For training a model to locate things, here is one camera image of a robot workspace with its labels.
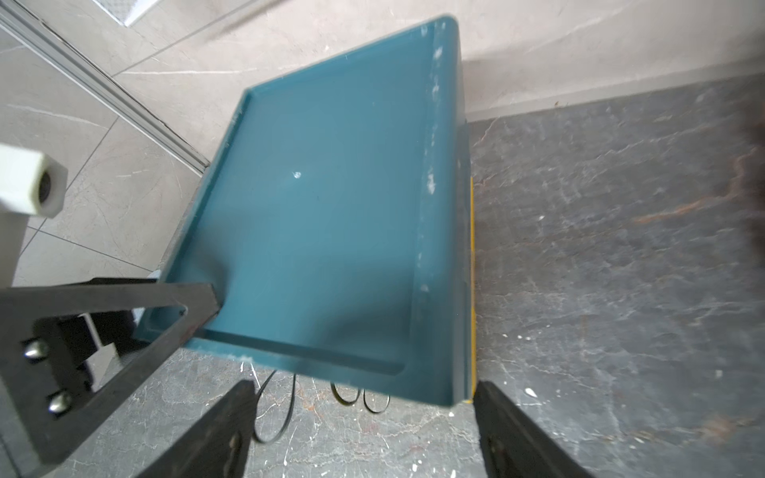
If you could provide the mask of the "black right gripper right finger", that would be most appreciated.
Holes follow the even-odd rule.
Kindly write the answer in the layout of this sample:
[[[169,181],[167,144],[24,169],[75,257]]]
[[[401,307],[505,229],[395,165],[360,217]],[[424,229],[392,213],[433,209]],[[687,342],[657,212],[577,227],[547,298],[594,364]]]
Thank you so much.
[[[478,382],[473,408],[489,477],[591,475],[493,382]]]

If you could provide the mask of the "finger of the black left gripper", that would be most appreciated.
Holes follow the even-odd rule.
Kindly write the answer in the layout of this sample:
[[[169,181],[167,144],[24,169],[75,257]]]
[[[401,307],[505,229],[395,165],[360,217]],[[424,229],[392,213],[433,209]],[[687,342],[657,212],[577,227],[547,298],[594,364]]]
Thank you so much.
[[[63,463],[219,310],[207,283],[2,289],[2,465]]]

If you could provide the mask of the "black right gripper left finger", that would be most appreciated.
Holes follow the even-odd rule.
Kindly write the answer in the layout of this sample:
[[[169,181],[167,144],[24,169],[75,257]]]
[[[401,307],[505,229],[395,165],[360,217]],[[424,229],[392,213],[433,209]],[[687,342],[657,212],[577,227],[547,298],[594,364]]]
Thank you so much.
[[[255,383],[241,380],[139,475],[241,477],[255,416]]]

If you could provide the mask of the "teal drawer cabinet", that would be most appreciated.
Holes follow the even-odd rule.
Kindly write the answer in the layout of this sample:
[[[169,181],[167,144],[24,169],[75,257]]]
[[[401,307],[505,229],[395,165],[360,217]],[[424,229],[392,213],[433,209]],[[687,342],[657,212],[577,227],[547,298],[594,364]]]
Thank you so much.
[[[221,300],[187,348],[470,400],[470,177],[450,15],[245,90],[163,266]]]

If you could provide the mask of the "yellow block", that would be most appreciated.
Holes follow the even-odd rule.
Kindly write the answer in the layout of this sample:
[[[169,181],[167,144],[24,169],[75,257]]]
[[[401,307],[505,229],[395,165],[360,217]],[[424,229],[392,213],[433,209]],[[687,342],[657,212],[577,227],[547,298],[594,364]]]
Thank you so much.
[[[475,292],[475,282],[476,282],[476,273],[475,273],[475,212],[474,212],[474,180],[472,177],[470,177],[470,184],[469,184],[469,212],[470,212],[470,221],[469,221],[469,239],[470,239],[470,312],[471,312],[471,332],[470,332],[470,350],[471,350],[471,396],[470,396],[470,402],[473,402],[473,397],[477,388],[477,346],[476,346],[476,310],[475,310],[475,301],[476,301],[476,292]]]

